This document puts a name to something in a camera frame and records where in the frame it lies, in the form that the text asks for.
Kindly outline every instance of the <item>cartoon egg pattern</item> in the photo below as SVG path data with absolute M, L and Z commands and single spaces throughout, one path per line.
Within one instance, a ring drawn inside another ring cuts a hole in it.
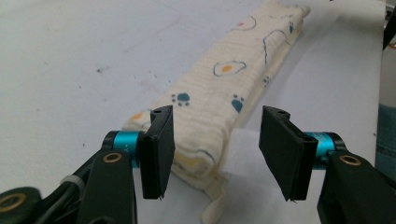
M 290 19 L 289 23 L 289 29 L 287 31 L 283 30 L 273 30 L 272 32 L 268 33 L 268 35 L 264 36 L 262 38 L 262 43 L 263 43 L 263 50 L 264 50 L 264 55 L 263 59 L 265 60 L 265 65 L 267 65 L 267 41 L 268 38 L 271 37 L 272 35 L 275 34 L 281 34 L 282 37 L 280 38 L 285 38 L 285 43 L 289 44 L 287 40 L 287 35 L 286 33 L 292 33 L 294 31 L 294 24 L 291 21 L 292 15 L 285 15 L 281 17 L 272 17 L 270 16 L 270 19 L 275 19 L 275 20 L 282 20 L 282 19 Z M 250 31 L 256 28 L 257 26 L 257 21 L 254 17 L 249 16 L 245 18 L 244 20 L 240 21 L 236 27 L 233 28 L 233 30 L 238 30 L 238 31 Z M 215 77 L 229 77 L 229 76 L 235 76 L 235 75 L 240 75 L 241 71 L 247 69 L 248 66 L 245 62 L 239 62 L 239 61 L 228 61 L 228 62 L 218 62 L 213 66 L 213 75 Z M 266 77 L 263 80 L 263 87 L 266 88 L 271 82 L 270 77 Z M 173 93 L 170 95 L 171 101 L 174 105 L 177 105 L 178 107 L 184 107 L 188 108 L 193 102 L 191 101 L 191 98 L 187 92 L 180 92 L 180 93 Z M 240 95 L 239 93 L 232 93 L 231 97 L 229 98 L 230 101 L 230 106 L 233 108 L 233 110 L 236 113 L 240 113 L 242 110 L 244 103 L 245 103 L 245 97 Z
M 247 65 L 244 62 L 230 61 L 227 63 L 216 63 L 213 67 L 213 75 L 216 77 L 236 75 L 245 68 L 247 68 Z
M 256 19 L 254 19 L 254 17 L 252 16 L 249 16 L 246 17 L 244 20 L 240 21 L 233 29 L 240 31 L 249 31 L 254 29 L 256 25 L 257 25 Z

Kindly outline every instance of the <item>cable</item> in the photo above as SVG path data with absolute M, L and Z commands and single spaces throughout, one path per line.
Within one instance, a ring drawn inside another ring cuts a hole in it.
M 74 201 L 74 198 L 78 198 L 78 188 L 73 184 L 68 184 L 68 188 L 65 193 L 50 208 L 48 208 L 40 218 L 37 219 L 35 224 L 51 223 L 60 211 L 64 210 L 71 202 Z

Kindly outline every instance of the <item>white table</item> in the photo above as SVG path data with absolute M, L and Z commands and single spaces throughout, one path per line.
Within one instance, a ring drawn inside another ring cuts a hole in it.
M 375 157 L 385 3 L 284 0 L 311 14 L 261 107 L 291 113 L 303 131 L 340 134 L 350 151 Z M 8 1 L 0 8 L 0 192 L 34 186 L 47 196 L 146 108 L 262 1 Z M 164 200 L 144 201 L 140 223 L 199 223 L 208 203 L 171 176 Z M 221 223 L 319 223 L 323 172 L 308 200 L 285 203 L 274 179 L 233 177 Z

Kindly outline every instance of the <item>paw print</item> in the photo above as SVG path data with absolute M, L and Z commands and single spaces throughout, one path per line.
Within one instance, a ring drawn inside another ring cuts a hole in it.
M 178 106 L 189 106 L 190 96 L 186 93 L 179 93 L 178 95 L 172 94 L 172 102 L 177 103 Z
M 271 82 L 271 78 L 270 77 L 266 77 L 264 79 L 264 88 L 266 88 Z
M 233 100 L 231 101 L 231 104 L 233 105 L 233 108 L 235 108 L 236 112 L 240 112 L 242 110 L 242 107 L 244 106 L 244 101 L 245 99 L 243 97 L 238 97 L 238 95 L 233 96 Z

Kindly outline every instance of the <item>folded towel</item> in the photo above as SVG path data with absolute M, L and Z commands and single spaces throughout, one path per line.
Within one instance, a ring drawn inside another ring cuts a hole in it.
M 123 130 L 146 130 L 150 110 L 174 105 L 172 171 L 212 199 L 202 213 L 204 223 L 219 221 L 224 205 L 226 179 L 219 174 L 219 164 L 230 133 L 244 124 L 274 79 L 308 13 L 308 7 L 265 1 L 149 109 L 123 125 Z

